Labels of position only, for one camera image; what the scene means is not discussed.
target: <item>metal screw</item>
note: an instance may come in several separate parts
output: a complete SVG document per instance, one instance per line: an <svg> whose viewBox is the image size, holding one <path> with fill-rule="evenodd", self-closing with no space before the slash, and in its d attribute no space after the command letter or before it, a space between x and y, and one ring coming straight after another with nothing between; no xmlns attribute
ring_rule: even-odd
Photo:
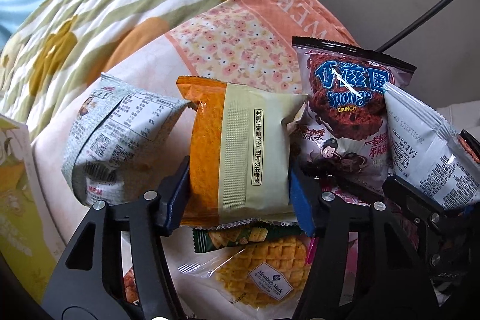
<svg viewBox="0 0 480 320"><path fill-rule="evenodd" d="M99 200L93 204L93 208L96 211L99 211L100 209L103 209L105 207L105 201Z"/></svg>
<svg viewBox="0 0 480 320"><path fill-rule="evenodd" d="M373 204L374 208L378 211L384 211L387 207L383 202L377 201Z"/></svg>
<svg viewBox="0 0 480 320"><path fill-rule="evenodd" d="M155 199L156 197L157 197L157 192L153 190L150 190L143 195L143 198L145 198L147 201Z"/></svg>
<svg viewBox="0 0 480 320"><path fill-rule="evenodd" d="M438 213L434 213L430 216L430 219L432 223L436 224L438 223L438 221L440 221L440 216L438 215Z"/></svg>
<svg viewBox="0 0 480 320"><path fill-rule="evenodd" d="M335 194L330 193L329 191L326 191L325 193L322 193L322 198L325 201L333 201L335 199Z"/></svg>
<svg viewBox="0 0 480 320"><path fill-rule="evenodd" d="M432 266L436 266L437 264L440 263L440 255L439 254L433 254L430 259L430 263Z"/></svg>

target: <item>qr code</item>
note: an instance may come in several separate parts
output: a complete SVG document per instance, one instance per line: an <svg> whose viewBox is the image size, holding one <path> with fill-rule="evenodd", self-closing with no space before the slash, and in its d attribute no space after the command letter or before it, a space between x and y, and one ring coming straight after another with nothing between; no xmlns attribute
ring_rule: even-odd
<svg viewBox="0 0 480 320"><path fill-rule="evenodd" d="M99 158L103 157L105 150L110 144L110 139L106 137L104 134L100 133L99 136L95 139L95 141L90 146L90 149L97 154Z"/></svg>
<svg viewBox="0 0 480 320"><path fill-rule="evenodd" d="M83 171L90 178L97 181L109 183L115 183L117 181L116 171L109 170L102 163L86 162L85 166L83 166Z"/></svg>
<svg viewBox="0 0 480 320"><path fill-rule="evenodd" d="M112 156L110 157L109 164L115 167L119 167L123 162L130 160L134 157L132 152L126 151L122 146L115 145L115 149L112 152Z"/></svg>

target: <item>waffle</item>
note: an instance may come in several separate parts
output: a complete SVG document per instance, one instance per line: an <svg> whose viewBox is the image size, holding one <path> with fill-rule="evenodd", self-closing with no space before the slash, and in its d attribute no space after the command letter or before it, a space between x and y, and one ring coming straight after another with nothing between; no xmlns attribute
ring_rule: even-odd
<svg viewBox="0 0 480 320"><path fill-rule="evenodd" d="M310 265L305 264L306 256L306 248L296 236L249 245L218 268L215 278L236 302L255 308L275 305L303 290L310 271ZM263 262L280 271L293 287L279 301L263 293L248 275Z"/></svg>

